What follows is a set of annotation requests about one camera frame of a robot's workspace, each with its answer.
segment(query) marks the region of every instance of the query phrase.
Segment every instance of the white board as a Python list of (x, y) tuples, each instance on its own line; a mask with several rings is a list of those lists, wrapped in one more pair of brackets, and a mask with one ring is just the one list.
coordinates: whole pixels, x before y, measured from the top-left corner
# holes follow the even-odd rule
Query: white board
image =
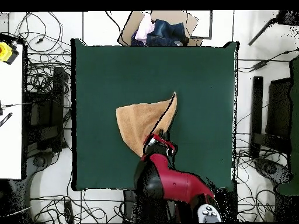
[[(11, 65), (0, 61), (1, 104), (22, 103), (22, 45)], [(0, 116), (2, 121), (9, 113), (12, 117), (0, 127), (0, 179), (21, 179), (22, 157), (22, 105), (8, 107)]]

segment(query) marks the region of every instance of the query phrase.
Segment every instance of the cardboard box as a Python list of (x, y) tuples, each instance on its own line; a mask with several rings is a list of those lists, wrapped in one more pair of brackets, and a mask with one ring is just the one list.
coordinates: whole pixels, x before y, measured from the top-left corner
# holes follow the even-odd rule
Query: cardboard box
[[(132, 35), (139, 28), (139, 24), (142, 21), (143, 17), (144, 15), (142, 12), (132, 11), (117, 42), (123, 46), (126, 46), (126, 43), (128, 45), (131, 45)], [(151, 17), (152, 20), (164, 20), (171, 25), (183, 22), (185, 27), (185, 35), (188, 38), (190, 38), (190, 35), (192, 35), (198, 22), (198, 19), (196, 17), (181, 10), (153, 10), (151, 13)], [(202, 39), (198, 38), (197, 41), (189, 40), (188, 46), (196, 46), (196, 44), (197, 46), (200, 46), (201, 42)]]

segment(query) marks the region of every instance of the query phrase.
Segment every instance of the pink fabric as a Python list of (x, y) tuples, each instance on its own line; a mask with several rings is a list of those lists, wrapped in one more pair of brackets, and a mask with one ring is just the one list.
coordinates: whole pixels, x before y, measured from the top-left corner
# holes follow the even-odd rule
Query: pink fabric
[(144, 13), (144, 17), (139, 25), (135, 39), (144, 43), (147, 41), (147, 34), (153, 32), (155, 29), (155, 23), (152, 23), (152, 17), (149, 13)]

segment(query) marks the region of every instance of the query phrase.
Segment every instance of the tan towel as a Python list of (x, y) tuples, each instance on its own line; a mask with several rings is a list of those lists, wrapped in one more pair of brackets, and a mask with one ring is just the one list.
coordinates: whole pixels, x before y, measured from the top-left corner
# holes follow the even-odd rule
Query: tan towel
[(143, 155), (143, 143), (151, 131), (158, 135), (160, 129), (168, 130), (176, 111), (176, 105), (177, 98), (176, 93), (174, 93), (170, 100), (117, 108), (116, 120), (123, 141), (141, 157)]

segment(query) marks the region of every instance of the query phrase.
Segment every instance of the green table surface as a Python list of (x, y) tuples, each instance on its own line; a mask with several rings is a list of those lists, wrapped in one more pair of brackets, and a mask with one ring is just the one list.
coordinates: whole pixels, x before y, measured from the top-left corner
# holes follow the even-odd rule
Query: green table surface
[(237, 43), (225, 48), (88, 47), (80, 40), (74, 43), (77, 190), (134, 188), (140, 158), (121, 138), (116, 109), (168, 100), (174, 91), (178, 106), (171, 141), (179, 147), (176, 169), (233, 190)]

